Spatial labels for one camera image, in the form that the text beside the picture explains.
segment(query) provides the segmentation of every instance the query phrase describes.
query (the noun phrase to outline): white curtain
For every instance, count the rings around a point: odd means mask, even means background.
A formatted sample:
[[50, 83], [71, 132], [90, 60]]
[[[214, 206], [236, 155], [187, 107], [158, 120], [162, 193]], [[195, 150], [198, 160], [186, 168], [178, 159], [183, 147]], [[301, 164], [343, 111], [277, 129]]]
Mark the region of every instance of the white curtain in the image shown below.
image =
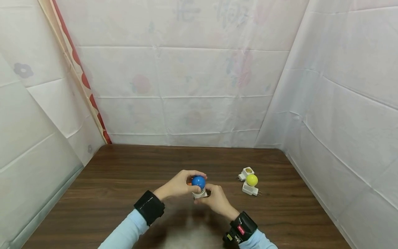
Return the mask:
[[113, 143], [253, 147], [308, 0], [56, 2]]
[[353, 248], [398, 245], [398, 1], [311, 0], [261, 127]]
[[0, 248], [20, 248], [104, 140], [36, 0], [0, 1]]

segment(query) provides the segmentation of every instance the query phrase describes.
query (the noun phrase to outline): light blue sleeve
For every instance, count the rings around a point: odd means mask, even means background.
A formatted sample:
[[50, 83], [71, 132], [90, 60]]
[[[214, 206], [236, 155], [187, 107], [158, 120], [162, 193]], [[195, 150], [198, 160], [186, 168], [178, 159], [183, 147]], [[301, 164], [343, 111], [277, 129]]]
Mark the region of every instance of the light blue sleeve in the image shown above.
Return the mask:
[[134, 209], [102, 242], [99, 249], [131, 249], [148, 228], [146, 220]]
[[253, 235], [245, 242], [239, 244], [240, 249], [278, 249], [264, 233], [256, 230]]

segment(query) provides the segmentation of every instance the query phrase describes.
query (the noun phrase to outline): person's left hand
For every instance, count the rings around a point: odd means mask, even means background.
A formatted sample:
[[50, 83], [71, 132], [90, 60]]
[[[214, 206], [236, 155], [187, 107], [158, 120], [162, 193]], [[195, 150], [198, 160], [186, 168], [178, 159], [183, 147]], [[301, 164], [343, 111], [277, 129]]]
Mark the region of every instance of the person's left hand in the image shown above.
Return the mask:
[[200, 193], [201, 189], [199, 186], [190, 186], [187, 184], [187, 181], [194, 176], [203, 176], [207, 179], [206, 174], [203, 172], [182, 170], [165, 185], [156, 189], [153, 193], [161, 201], [168, 197], [182, 196], [191, 192]]

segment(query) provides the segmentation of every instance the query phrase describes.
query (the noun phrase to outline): red label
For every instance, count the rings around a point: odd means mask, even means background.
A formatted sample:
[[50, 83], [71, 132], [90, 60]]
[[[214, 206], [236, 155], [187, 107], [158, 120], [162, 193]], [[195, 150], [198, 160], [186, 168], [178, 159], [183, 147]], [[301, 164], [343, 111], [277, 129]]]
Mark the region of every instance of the red label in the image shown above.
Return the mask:
[[245, 230], [243, 230], [243, 228], [242, 228], [241, 225], [238, 225], [238, 230], [239, 230], [239, 232], [240, 232], [242, 235], [245, 234]]

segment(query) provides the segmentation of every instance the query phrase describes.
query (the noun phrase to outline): blue ball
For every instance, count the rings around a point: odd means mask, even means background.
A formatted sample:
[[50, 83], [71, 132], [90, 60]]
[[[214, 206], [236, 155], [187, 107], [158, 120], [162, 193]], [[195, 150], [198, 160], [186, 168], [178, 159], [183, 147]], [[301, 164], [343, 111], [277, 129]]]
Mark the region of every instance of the blue ball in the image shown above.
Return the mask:
[[203, 176], [194, 176], [192, 179], [192, 186], [199, 186], [203, 189], [206, 185], [206, 180]]

